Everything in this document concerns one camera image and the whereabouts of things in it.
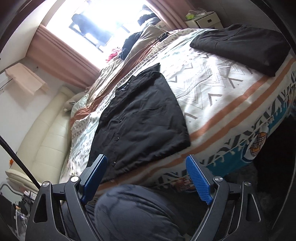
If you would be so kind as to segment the cream padded headboard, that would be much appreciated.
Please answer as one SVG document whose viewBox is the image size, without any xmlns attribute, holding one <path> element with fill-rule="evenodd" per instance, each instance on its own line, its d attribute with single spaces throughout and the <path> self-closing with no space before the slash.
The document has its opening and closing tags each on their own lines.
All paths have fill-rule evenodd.
<svg viewBox="0 0 296 241">
<path fill-rule="evenodd" d="M 38 183 L 59 183 L 71 145 L 70 113 L 64 104 L 74 93 L 61 87 L 25 135 L 17 156 Z"/>
</svg>

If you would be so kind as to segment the black button-up shirt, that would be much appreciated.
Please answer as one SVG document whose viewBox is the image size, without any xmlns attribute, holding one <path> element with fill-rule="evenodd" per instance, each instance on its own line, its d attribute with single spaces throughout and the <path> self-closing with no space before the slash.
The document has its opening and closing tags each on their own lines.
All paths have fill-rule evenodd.
<svg viewBox="0 0 296 241">
<path fill-rule="evenodd" d="M 107 157 L 102 182 L 191 145 L 182 110 L 160 68 L 156 63 L 131 76 L 101 114 L 87 165 L 100 154 Z"/>
</svg>

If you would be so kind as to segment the cream bedside nightstand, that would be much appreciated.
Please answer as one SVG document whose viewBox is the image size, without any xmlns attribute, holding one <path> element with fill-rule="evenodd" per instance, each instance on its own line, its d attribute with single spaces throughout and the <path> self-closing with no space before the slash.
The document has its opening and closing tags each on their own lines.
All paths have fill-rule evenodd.
<svg viewBox="0 0 296 241">
<path fill-rule="evenodd" d="M 185 21 L 188 28 L 193 29 L 216 29 L 221 30 L 224 27 L 217 15 L 217 13 L 212 12 L 208 15 L 203 15 L 200 18 L 195 18 L 192 20 Z"/>
</svg>

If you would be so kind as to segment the folded black garment stack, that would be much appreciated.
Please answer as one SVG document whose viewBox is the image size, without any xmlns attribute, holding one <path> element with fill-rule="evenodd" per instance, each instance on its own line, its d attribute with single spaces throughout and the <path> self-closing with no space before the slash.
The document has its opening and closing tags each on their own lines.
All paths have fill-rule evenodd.
<svg viewBox="0 0 296 241">
<path fill-rule="evenodd" d="M 208 30 L 190 47 L 236 61 L 269 77 L 274 77 L 290 52 L 282 33 L 233 24 L 222 30 Z"/>
</svg>

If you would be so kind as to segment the beige brown duvet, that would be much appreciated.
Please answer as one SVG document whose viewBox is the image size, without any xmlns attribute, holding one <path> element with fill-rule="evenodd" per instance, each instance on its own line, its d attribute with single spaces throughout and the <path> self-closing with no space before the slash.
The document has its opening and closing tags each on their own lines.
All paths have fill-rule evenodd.
<svg viewBox="0 0 296 241">
<path fill-rule="evenodd" d="M 75 121 L 82 120 L 94 112 L 119 81 L 160 44 L 156 38 L 165 32 L 168 31 L 154 25 L 146 27 L 125 60 L 118 57 L 103 68 L 99 78 L 88 89 L 89 98 L 86 107 L 75 113 L 70 119 L 70 125 L 72 126 Z"/>
</svg>

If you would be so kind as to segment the small black device on bed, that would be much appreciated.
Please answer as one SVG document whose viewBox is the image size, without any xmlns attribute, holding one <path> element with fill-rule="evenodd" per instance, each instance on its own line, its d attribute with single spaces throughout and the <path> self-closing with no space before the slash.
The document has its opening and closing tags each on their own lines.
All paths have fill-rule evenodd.
<svg viewBox="0 0 296 241">
<path fill-rule="evenodd" d="M 156 38 L 158 42 L 165 40 L 170 35 L 169 32 L 162 33 L 159 37 Z"/>
</svg>

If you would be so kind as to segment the light green pillow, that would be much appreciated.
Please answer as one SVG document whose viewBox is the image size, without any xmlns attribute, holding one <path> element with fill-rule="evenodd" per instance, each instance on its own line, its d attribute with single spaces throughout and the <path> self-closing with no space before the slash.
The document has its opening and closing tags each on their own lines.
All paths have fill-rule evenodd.
<svg viewBox="0 0 296 241">
<path fill-rule="evenodd" d="M 89 94 L 86 94 L 86 95 L 84 95 L 79 101 L 77 101 L 77 102 L 74 104 L 74 106 L 73 106 L 73 108 L 72 108 L 72 110 L 71 110 L 71 118 L 74 117 L 75 113 L 76 113 L 78 110 L 80 110 L 80 109 L 86 107 L 86 105 L 87 105 L 87 101 L 88 101 L 88 98 L 89 98 Z"/>
</svg>

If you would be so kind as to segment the dark crumpled clothes pile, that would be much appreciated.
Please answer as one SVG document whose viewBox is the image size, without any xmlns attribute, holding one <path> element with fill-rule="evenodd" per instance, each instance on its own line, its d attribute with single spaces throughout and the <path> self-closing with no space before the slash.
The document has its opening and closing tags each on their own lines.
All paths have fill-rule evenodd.
<svg viewBox="0 0 296 241">
<path fill-rule="evenodd" d="M 121 49 L 121 53 L 119 54 L 119 57 L 122 60 L 125 60 L 126 57 L 128 56 L 128 54 L 130 53 L 132 47 L 134 46 L 134 44 L 136 43 L 136 41 L 140 38 L 142 34 L 141 32 L 136 32 L 131 34 L 124 42 L 123 47 Z"/>
</svg>

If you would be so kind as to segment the hanging dark jacket left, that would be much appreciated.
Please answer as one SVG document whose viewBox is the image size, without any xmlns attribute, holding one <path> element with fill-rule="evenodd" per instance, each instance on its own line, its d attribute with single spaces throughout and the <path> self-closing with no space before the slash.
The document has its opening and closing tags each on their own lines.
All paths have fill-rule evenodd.
<svg viewBox="0 0 296 241">
<path fill-rule="evenodd" d="M 111 38 L 111 34 L 105 30 L 100 29 L 85 15 L 74 14 L 72 21 L 79 27 L 80 32 L 83 35 L 90 33 L 93 37 L 101 42 L 108 42 Z"/>
</svg>

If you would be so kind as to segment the patterned white geometric blanket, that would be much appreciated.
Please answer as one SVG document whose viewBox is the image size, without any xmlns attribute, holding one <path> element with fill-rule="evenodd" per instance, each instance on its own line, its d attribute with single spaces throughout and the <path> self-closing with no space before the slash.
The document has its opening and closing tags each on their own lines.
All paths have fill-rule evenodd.
<svg viewBox="0 0 296 241">
<path fill-rule="evenodd" d="M 274 77 L 235 61 L 196 50 L 191 41 L 203 30 L 175 30 L 111 90 L 97 109 L 71 126 L 72 146 L 59 181 L 79 175 L 88 162 L 94 132 L 115 91 L 128 79 L 159 63 L 190 134 L 189 148 L 110 180 L 117 184 L 190 190 L 184 158 L 195 154 L 213 174 L 225 176 L 250 163 L 289 114 L 295 98 L 295 58 L 288 55 Z"/>
</svg>

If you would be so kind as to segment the person's patterned grey leg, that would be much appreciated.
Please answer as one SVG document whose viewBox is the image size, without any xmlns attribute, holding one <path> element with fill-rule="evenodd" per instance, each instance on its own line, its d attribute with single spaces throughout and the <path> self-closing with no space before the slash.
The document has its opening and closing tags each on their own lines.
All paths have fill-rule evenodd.
<svg viewBox="0 0 296 241">
<path fill-rule="evenodd" d="M 184 240 L 188 226 L 180 198 L 138 185 L 121 185 L 86 204 L 103 240 Z"/>
</svg>

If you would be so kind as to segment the right pink curtain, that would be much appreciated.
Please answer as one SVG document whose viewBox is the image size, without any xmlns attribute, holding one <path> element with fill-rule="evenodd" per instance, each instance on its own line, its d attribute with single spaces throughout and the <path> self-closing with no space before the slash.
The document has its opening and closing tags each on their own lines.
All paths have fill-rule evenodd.
<svg viewBox="0 0 296 241">
<path fill-rule="evenodd" d="M 147 5 L 171 30 L 187 28 L 186 14 L 195 9 L 187 0 L 147 0 Z"/>
</svg>

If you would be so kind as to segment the dark pillow by window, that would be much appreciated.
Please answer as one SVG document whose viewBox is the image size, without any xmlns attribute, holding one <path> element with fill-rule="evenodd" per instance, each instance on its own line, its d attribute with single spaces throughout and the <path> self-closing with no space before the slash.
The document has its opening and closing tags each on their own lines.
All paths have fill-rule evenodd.
<svg viewBox="0 0 296 241">
<path fill-rule="evenodd" d="M 150 13 L 150 14 L 144 14 L 142 15 L 138 20 L 138 24 L 141 26 L 145 21 L 149 20 L 149 19 L 153 19 L 153 20 L 158 20 L 160 21 L 160 19 L 158 18 L 158 16 L 155 13 Z"/>
</svg>

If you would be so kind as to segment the green item on nightstand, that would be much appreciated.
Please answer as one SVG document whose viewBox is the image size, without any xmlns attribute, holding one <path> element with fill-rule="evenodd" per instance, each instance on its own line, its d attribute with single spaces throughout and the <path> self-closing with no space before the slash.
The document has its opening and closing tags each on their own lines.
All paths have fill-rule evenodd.
<svg viewBox="0 0 296 241">
<path fill-rule="evenodd" d="M 185 17 L 186 17 L 186 19 L 189 21 L 189 20 L 192 20 L 192 19 L 195 18 L 195 14 L 187 13 Z"/>
</svg>

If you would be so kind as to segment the beige air conditioner cover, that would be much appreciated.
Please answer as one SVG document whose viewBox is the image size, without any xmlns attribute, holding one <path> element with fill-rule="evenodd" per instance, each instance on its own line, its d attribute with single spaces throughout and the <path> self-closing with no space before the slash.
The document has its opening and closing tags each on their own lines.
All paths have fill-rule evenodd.
<svg viewBox="0 0 296 241">
<path fill-rule="evenodd" d="M 9 67 L 5 73 L 27 94 L 35 95 L 38 90 L 49 90 L 48 84 L 22 63 Z"/>
</svg>

